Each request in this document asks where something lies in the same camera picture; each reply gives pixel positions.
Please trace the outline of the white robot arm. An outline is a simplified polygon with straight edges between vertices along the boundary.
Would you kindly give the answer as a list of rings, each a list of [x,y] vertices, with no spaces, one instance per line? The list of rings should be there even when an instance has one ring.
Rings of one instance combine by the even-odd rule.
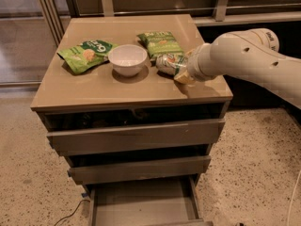
[[[278,38],[269,29],[225,33],[193,50],[175,80],[189,84],[229,75],[301,108],[301,59],[280,54],[278,47]]]

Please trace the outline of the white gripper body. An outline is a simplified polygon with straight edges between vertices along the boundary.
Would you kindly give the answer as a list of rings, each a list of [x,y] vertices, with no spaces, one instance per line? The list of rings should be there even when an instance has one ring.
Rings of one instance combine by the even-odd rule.
[[[196,81],[207,81],[215,79],[215,75],[205,73],[205,65],[211,64],[210,43],[204,43],[194,49],[188,56],[187,71]]]

